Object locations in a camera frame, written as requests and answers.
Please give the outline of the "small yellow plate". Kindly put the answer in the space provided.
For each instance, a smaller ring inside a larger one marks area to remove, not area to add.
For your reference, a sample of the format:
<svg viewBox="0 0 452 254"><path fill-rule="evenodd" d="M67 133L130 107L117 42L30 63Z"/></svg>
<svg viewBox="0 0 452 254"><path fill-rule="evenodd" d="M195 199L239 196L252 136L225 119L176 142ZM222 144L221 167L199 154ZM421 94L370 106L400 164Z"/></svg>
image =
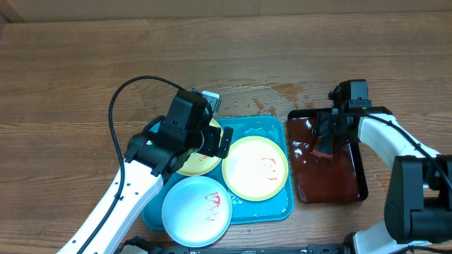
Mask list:
<svg viewBox="0 0 452 254"><path fill-rule="evenodd" d="M222 159L219 157L209 157L194 152L184 163L184 166L177 171L177 173L184 176L204 175L216 168L221 160Z"/></svg>

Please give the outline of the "large yellow plate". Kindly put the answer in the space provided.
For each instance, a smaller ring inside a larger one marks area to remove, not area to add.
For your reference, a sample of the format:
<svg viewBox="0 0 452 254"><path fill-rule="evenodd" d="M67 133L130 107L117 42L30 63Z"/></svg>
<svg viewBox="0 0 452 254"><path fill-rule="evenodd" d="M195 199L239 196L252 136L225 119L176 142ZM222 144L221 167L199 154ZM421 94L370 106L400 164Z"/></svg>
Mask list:
<svg viewBox="0 0 452 254"><path fill-rule="evenodd" d="M227 187L248 201L264 201L277 195L289 175L287 156L277 143L261 136L235 141L222 161Z"/></svg>

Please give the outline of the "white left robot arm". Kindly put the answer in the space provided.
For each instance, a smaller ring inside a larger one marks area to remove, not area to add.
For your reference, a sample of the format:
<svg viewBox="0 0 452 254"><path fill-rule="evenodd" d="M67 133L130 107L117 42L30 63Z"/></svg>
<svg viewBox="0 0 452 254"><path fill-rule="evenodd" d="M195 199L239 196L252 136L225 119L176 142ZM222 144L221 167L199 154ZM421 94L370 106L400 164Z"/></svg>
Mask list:
<svg viewBox="0 0 452 254"><path fill-rule="evenodd" d="M168 113L130 139L112 184L61 253L114 253L143 208L193 153L226 158L233 130L210 124L220 104L216 93L179 90Z"/></svg>

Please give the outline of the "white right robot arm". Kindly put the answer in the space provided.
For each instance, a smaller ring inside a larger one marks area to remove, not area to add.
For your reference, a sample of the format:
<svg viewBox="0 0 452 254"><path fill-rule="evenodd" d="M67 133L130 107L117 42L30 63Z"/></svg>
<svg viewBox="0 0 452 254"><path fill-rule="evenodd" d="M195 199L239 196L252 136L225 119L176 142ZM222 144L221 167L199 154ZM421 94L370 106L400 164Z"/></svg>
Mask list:
<svg viewBox="0 0 452 254"><path fill-rule="evenodd" d="M384 219L353 233L350 252L412 253L450 241L451 156L423 145L387 108L349 104L316 112L314 154L330 157L336 146L363 143L391 170Z"/></svg>

